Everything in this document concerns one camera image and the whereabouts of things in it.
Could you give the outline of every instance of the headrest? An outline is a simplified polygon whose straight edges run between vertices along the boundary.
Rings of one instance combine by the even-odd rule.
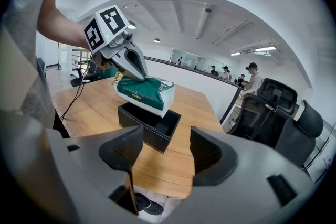
[[[317,138],[323,130],[323,119],[321,115],[312,108],[306,100],[304,102],[305,110],[297,121],[297,126],[307,135]]]
[[[274,96],[274,91],[276,91],[277,93],[281,93],[281,96],[276,103],[278,108],[285,111],[288,115],[293,115],[298,94],[291,87],[279,81],[266,78],[264,79],[263,84],[257,91],[257,95],[266,101],[275,101],[272,100]]]

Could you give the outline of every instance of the black office chair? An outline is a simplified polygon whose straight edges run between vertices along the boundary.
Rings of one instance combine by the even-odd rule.
[[[275,148],[285,122],[295,111],[297,93],[287,85],[265,79],[257,95],[247,94],[234,127],[228,132]]]
[[[73,71],[78,72],[78,78],[75,78],[70,81],[73,87],[80,86],[80,83],[82,81],[82,73],[81,73],[82,70],[84,70],[84,68],[73,68]],[[83,78],[82,84],[90,83],[90,82],[97,81],[100,79],[102,79],[102,70],[96,65],[96,63],[94,63],[93,61],[90,61],[88,73]]]
[[[289,118],[280,135],[275,150],[295,165],[302,167],[316,144],[316,138],[323,130],[323,119],[306,100],[305,110],[298,121]]]

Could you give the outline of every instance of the wooden table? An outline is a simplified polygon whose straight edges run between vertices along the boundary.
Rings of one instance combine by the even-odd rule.
[[[56,94],[54,105],[62,115],[76,94],[72,88]],[[117,96],[111,79],[86,84],[84,90],[65,117],[70,136],[81,137],[121,129],[118,106],[126,103]],[[170,108],[182,115],[174,136],[164,154],[143,144],[133,167],[136,185],[165,194],[186,198],[191,192],[195,175],[194,158],[190,151],[190,127],[224,133],[219,120],[203,93],[176,85],[174,102]]]

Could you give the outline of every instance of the black cap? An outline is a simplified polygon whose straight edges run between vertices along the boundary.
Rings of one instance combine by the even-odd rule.
[[[245,69],[248,70],[251,67],[258,69],[258,66],[255,62],[250,63],[250,65],[248,67],[246,67]]]

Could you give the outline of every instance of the black storage box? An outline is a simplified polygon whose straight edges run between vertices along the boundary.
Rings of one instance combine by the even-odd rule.
[[[118,106],[119,124],[122,127],[144,126],[143,141],[154,149],[164,153],[173,137],[181,115],[168,110],[161,118],[134,104]]]

